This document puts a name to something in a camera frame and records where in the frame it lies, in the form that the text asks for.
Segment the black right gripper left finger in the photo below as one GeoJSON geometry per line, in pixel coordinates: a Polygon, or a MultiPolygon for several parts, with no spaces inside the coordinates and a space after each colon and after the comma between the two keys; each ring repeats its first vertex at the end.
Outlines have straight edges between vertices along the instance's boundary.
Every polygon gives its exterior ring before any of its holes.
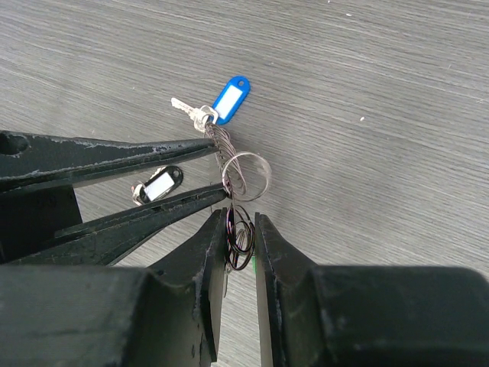
{"type": "Polygon", "coordinates": [[[1,269],[3,366],[208,366],[217,359],[226,212],[149,268],[1,269]]]}

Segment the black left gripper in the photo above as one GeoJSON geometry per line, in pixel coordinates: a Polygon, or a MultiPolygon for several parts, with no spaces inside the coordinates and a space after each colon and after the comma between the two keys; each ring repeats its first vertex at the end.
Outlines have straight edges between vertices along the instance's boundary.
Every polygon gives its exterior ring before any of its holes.
{"type": "Polygon", "coordinates": [[[223,201],[201,187],[84,222],[73,186],[201,158],[209,138],[129,143],[1,132],[1,263],[113,265],[160,230],[223,201]]]}

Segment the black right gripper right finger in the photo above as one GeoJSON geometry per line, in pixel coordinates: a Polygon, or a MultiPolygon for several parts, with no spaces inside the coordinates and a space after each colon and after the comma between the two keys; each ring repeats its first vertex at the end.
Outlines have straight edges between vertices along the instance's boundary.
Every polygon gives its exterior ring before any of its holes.
{"type": "Polygon", "coordinates": [[[319,265],[255,216],[264,366],[486,366],[488,282],[469,268],[319,265]]]}

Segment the key with green tag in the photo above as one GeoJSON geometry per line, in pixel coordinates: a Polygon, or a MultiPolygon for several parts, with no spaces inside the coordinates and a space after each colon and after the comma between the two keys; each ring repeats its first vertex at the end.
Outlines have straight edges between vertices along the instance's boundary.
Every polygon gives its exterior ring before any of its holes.
{"type": "Polygon", "coordinates": [[[252,265],[253,272],[256,274],[257,266],[256,266],[256,256],[255,255],[251,256],[251,265],[252,265]]]}

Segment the metal key organizer with rings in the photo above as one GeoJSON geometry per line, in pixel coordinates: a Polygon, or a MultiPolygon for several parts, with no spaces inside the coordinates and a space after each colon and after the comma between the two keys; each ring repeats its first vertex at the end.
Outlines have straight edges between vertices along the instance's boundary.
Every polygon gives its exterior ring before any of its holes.
{"type": "Polygon", "coordinates": [[[259,154],[251,151],[237,151],[232,144],[230,134],[222,127],[207,122],[205,136],[217,147],[215,158],[219,167],[221,182],[230,199],[225,217],[225,270],[223,294],[227,294],[228,276],[233,271],[244,270],[254,260],[255,225],[244,203],[261,198],[270,188],[272,170],[269,162],[259,154]],[[252,158],[256,161],[257,172],[264,178],[264,187],[253,196],[248,195],[248,184],[241,168],[241,158],[252,158]]]}

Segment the key with blue tag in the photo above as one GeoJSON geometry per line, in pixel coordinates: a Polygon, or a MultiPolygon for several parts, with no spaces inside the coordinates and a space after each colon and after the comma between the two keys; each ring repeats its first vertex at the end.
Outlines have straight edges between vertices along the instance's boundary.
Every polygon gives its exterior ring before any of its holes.
{"type": "Polygon", "coordinates": [[[172,107],[185,112],[192,120],[194,129],[205,133],[208,124],[226,125],[238,111],[251,91],[251,84],[245,76],[234,76],[225,85],[211,106],[194,108],[178,98],[172,97],[172,107]]]}

